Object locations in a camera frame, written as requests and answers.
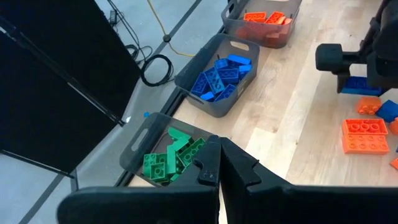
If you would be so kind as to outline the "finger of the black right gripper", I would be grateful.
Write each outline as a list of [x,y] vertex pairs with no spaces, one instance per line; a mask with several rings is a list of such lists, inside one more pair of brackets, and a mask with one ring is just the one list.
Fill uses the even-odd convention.
[[351,76],[349,68],[352,64],[366,64],[366,59],[359,52],[344,52],[341,44],[320,44],[315,51],[317,70],[337,76],[338,93],[343,91]]

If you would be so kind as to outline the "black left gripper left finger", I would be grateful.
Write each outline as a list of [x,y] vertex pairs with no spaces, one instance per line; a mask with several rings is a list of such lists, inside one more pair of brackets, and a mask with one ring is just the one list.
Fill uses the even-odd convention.
[[62,200],[58,224],[218,224],[221,142],[210,136],[166,187],[87,187]]

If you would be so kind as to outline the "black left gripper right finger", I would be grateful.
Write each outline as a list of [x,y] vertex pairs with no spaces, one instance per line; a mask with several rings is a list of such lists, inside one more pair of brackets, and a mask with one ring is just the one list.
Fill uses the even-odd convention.
[[398,188],[294,185],[220,141],[228,224],[398,224]]

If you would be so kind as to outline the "long blue toy brick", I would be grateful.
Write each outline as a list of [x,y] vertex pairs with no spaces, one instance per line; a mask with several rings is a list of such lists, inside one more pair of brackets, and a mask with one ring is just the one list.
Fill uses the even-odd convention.
[[209,86],[213,94],[221,93],[225,89],[225,86],[220,76],[218,75],[215,67],[204,71],[204,74],[206,76],[206,79],[208,80]]
[[201,72],[191,89],[191,93],[193,93],[196,96],[202,96],[203,94],[208,92],[208,89],[209,89],[209,83],[208,80],[206,79],[206,75],[203,72]]
[[343,85],[341,93],[352,95],[381,96],[381,87],[371,87],[366,77],[349,77]]
[[246,58],[246,57],[242,57],[240,55],[234,55],[234,54],[230,54],[227,57],[228,60],[234,62],[234,63],[240,63],[243,65],[250,65],[251,64],[251,59],[250,58]]

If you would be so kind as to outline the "long green toy brick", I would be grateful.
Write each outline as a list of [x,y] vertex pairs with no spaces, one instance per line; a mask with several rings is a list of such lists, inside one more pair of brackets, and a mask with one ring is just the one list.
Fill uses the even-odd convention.
[[176,152],[175,149],[169,145],[167,146],[167,173],[174,175],[177,171]]
[[197,139],[193,144],[184,149],[177,157],[182,164],[187,167],[192,163],[194,155],[204,146],[205,140],[203,138]]
[[150,177],[151,167],[157,163],[157,154],[145,154],[143,160],[143,174],[146,177]]

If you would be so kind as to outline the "small orange toy brick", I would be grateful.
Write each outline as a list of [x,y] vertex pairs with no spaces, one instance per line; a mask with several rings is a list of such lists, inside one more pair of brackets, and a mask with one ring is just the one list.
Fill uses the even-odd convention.
[[376,96],[363,96],[356,104],[356,111],[359,114],[375,114],[381,107],[381,99]]

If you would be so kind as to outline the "grey plastic bin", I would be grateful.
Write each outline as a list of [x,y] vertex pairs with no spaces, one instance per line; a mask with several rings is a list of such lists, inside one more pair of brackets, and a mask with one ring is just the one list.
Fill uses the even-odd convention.
[[[143,160],[145,154],[167,153],[167,146],[174,143],[169,136],[168,129],[173,127],[190,135],[190,145],[197,139],[205,140],[204,146],[194,155],[192,163],[185,167],[177,157],[176,174],[178,179],[170,183],[173,175],[167,173],[168,180],[154,182],[143,174]],[[218,190],[220,187],[221,143],[217,135],[184,123],[165,114],[153,113],[144,119],[132,140],[126,146],[120,157],[121,167],[144,179],[150,184],[149,190],[156,191],[185,191],[193,192],[200,188]]]
[[[238,98],[257,75],[257,63],[259,58],[260,46],[254,42],[239,39],[226,34],[216,34],[207,44],[191,59],[190,63],[176,76],[175,84],[187,94],[187,100],[195,107],[212,115],[215,118],[225,116],[233,107]],[[205,101],[191,93],[191,89],[201,72],[215,67],[215,61],[227,58],[228,55],[240,55],[250,58],[252,70],[239,83],[229,83],[236,87],[229,98],[220,101]],[[239,68],[240,63],[230,60],[229,68]]]
[[[278,49],[290,39],[302,0],[228,0],[221,13],[227,34],[245,39],[262,47]],[[243,20],[247,12],[266,12],[266,19],[274,12],[284,13],[282,24],[266,24]]]

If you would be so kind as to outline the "black folding partition screen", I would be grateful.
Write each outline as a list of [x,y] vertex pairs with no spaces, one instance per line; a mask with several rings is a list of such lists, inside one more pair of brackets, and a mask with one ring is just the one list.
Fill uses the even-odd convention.
[[70,175],[141,73],[95,0],[0,0],[0,152]]

